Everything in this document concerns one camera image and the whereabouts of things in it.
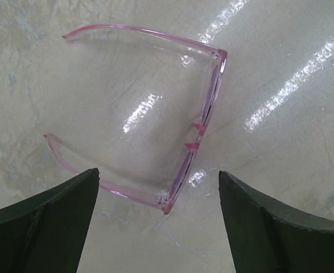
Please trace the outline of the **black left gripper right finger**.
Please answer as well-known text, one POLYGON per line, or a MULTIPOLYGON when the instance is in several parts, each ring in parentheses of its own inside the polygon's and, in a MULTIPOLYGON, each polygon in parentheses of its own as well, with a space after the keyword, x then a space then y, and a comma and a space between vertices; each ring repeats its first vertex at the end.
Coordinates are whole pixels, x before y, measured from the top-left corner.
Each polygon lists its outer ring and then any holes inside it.
POLYGON ((226 171, 220 204, 236 272, 334 272, 334 221, 274 199, 226 171))

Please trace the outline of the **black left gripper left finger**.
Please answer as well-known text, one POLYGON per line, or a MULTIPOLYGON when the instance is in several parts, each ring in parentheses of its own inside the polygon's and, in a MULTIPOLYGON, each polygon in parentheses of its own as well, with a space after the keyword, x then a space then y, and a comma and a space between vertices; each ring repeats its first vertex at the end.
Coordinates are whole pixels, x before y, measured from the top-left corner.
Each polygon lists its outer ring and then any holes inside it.
POLYGON ((99 183, 89 169, 0 209, 0 272, 76 272, 99 183))

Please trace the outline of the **pink transparent sunglasses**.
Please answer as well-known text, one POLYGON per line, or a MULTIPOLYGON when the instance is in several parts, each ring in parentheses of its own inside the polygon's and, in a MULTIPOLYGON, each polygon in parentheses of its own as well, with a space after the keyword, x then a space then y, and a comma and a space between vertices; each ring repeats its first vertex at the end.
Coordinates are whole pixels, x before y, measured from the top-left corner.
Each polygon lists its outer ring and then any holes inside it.
POLYGON ((63 36, 72 55, 60 116, 44 135, 77 175, 169 214, 188 180, 224 74, 223 49, 122 24, 63 36))

